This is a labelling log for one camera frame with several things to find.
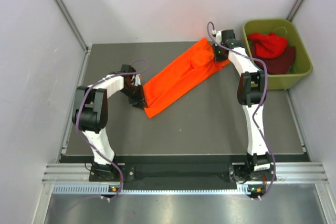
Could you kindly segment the orange t shirt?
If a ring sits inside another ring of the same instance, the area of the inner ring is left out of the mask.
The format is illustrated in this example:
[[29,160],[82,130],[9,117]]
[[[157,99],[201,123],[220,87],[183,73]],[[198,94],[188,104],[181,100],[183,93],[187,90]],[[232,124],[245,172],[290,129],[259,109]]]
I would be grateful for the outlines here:
[[217,62],[212,45],[202,38],[143,87],[148,118],[153,118],[230,63]]

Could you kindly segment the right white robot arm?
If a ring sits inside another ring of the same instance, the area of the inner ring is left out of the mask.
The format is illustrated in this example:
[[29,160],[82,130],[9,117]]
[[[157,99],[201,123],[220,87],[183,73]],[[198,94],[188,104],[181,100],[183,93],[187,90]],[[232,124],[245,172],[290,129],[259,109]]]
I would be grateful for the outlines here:
[[247,124],[247,161],[243,171],[235,170],[233,178],[256,180],[270,170],[270,153],[265,143],[263,108],[266,98],[266,74],[246,55],[233,30],[211,31],[213,49],[217,62],[229,60],[238,72],[240,79],[237,100],[242,106]]

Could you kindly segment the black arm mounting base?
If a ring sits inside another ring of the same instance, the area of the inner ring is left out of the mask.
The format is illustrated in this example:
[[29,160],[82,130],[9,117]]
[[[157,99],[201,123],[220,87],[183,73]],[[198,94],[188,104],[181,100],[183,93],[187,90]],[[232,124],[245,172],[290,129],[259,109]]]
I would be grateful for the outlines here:
[[271,158],[257,155],[118,155],[114,165],[91,164],[90,182],[123,182],[125,190],[234,189],[270,176]]

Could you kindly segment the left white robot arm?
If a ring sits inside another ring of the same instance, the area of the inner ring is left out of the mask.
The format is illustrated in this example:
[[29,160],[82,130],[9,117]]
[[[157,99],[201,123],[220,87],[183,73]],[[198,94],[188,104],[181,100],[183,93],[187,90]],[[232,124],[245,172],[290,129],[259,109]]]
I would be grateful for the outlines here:
[[89,86],[79,86],[75,92],[72,123],[77,134],[90,146],[93,155],[92,173],[102,174],[107,180],[120,175],[114,162],[115,152],[110,146],[106,126],[108,99],[117,92],[123,93],[131,106],[147,107],[140,74],[132,65],[122,65],[120,71],[107,74]]

